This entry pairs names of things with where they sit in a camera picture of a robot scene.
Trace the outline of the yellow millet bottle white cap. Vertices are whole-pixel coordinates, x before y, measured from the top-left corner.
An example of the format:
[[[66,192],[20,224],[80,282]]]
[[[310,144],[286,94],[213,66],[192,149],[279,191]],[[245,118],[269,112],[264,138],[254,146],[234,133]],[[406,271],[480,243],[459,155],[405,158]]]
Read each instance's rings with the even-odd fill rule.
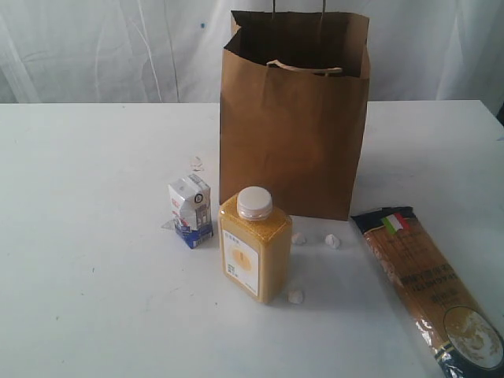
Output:
[[[257,302],[271,302],[287,282],[291,217],[269,191],[251,186],[220,206],[218,227],[226,277]]]

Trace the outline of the white paper ball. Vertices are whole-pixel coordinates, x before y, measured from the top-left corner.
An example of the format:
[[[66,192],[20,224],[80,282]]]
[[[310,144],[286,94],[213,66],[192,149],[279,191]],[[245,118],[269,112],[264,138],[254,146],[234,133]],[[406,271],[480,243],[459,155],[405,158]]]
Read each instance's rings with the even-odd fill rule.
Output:
[[[324,238],[324,243],[334,250],[339,249],[341,245],[340,239],[333,234],[326,235]]]
[[[303,290],[291,290],[287,293],[287,300],[291,304],[300,305],[304,302]]]
[[[306,237],[302,233],[298,232],[298,233],[293,234],[293,236],[291,237],[291,242],[293,245],[302,246],[307,243],[307,240],[306,240]]]

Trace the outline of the brown paper bag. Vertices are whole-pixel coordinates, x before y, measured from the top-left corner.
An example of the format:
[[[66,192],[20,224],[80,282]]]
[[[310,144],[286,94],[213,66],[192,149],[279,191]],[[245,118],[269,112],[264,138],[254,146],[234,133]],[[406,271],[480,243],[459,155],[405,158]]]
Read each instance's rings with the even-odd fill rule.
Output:
[[[346,220],[369,99],[368,17],[231,16],[220,86],[220,201],[259,186],[291,215]]]

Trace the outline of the small white milk carton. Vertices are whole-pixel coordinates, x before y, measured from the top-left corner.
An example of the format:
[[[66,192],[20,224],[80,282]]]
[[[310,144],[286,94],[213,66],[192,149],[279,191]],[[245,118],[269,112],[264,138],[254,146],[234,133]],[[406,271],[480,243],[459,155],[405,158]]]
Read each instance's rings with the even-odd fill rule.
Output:
[[[213,237],[210,187],[196,174],[169,184],[169,197],[177,235],[194,249]]]

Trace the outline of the white curtain backdrop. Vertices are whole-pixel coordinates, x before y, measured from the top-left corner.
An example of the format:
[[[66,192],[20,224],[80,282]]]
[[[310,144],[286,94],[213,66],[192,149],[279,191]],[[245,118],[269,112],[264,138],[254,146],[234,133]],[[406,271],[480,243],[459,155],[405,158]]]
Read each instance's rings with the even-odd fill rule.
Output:
[[[217,102],[232,10],[369,19],[369,97],[503,103],[500,1],[4,1],[1,100]]]

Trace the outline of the spaghetti packet with Italian flag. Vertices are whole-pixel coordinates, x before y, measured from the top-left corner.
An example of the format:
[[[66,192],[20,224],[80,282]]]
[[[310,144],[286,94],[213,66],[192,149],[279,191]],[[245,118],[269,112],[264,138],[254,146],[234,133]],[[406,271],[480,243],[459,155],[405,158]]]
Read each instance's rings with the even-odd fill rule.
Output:
[[[384,207],[353,222],[446,377],[501,377],[503,337],[417,219]]]

